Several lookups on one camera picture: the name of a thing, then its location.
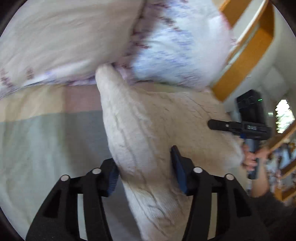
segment wooden bed frame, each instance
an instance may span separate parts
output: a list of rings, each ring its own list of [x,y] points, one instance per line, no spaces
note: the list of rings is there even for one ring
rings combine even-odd
[[[13,15],[26,1],[27,0],[1,0],[0,36]],[[234,26],[250,2],[251,0],[225,0],[220,10],[224,13],[230,25]],[[243,45],[246,45],[246,47],[220,80],[212,87],[213,92],[219,100],[224,101],[240,85],[270,46],[274,38],[274,9],[272,4],[274,4],[284,16],[294,34],[296,33],[296,2],[291,0],[265,0],[260,11],[253,19],[252,25],[244,33],[243,37],[239,39],[237,47],[229,55],[229,60],[233,58]],[[259,26],[258,30],[247,43],[247,39],[254,33],[257,26]],[[295,130],[296,122],[294,121],[283,134],[269,140],[268,146],[270,150],[273,151],[278,148]],[[286,173],[290,172],[290,169],[296,169],[296,161],[291,164],[289,170],[286,170]],[[296,189],[291,190],[289,193],[282,193],[281,190],[276,191],[276,195],[280,200],[284,200],[286,196],[291,196],[292,194],[296,194]],[[23,240],[11,226],[1,208],[0,237],[1,240]]]

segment person's hand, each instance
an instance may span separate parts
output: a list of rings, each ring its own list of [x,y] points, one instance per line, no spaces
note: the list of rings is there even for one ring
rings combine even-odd
[[[269,150],[267,148],[261,148],[256,153],[252,153],[249,151],[249,146],[244,144],[242,146],[242,150],[244,153],[244,160],[242,162],[242,166],[247,171],[254,171],[255,167],[258,165],[255,161],[256,158],[259,158],[263,163],[267,161],[267,157],[269,154]]]

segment patterned pillowcase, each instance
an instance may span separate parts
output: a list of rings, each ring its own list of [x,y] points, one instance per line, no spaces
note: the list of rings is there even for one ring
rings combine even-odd
[[[225,65],[230,27],[211,0],[148,0],[117,70],[130,84],[153,80],[203,89]]]
[[[0,36],[0,98],[35,84],[95,84],[98,65],[116,61],[125,51],[141,4],[25,2]]]

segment bed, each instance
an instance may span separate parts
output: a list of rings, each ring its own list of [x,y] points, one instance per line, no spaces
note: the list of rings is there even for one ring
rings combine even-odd
[[[25,2],[2,1],[1,34]],[[220,10],[234,26],[249,3],[248,0],[224,1]],[[288,7],[289,1],[274,0],[273,3],[295,31],[293,11],[296,8]],[[228,66],[212,83],[217,99],[225,101],[243,91],[241,83],[272,43],[273,11],[271,2],[262,1],[230,53]],[[152,90],[172,91],[163,85],[155,85]],[[0,99],[0,110],[0,182],[5,183],[0,186],[0,236],[4,240],[19,241],[25,237],[38,205],[60,176],[85,175],[111,154],[102,121],[100,93],[95,85],[23,88]],[[271,139],[270,147],[277,147],[295,127],[292,124],[282,136]],[[115,193],[103,202],[113,239],[141,240],[120,181]],[[78,210],[78,216],[82,215],[82,210]]]

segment pillow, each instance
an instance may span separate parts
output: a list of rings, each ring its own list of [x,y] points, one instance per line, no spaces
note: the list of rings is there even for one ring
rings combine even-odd
[[[0,97],[29,84],[94,77],[126,49],[141,3],[28,0],[0,38]]]
[[[116,66],[129,83],[203,89],[226,64],[231,42],[230,26],[211,0],[147,0]]]
[[[96,81],[109,149],[142,239],[167,240],[186,225],[192,202],[178,187],[170,148],[222,176],[242,160],[239,137],[208,128],[211,118],[229,121],[211,93],[136,89],[110,65],[97,69]]]

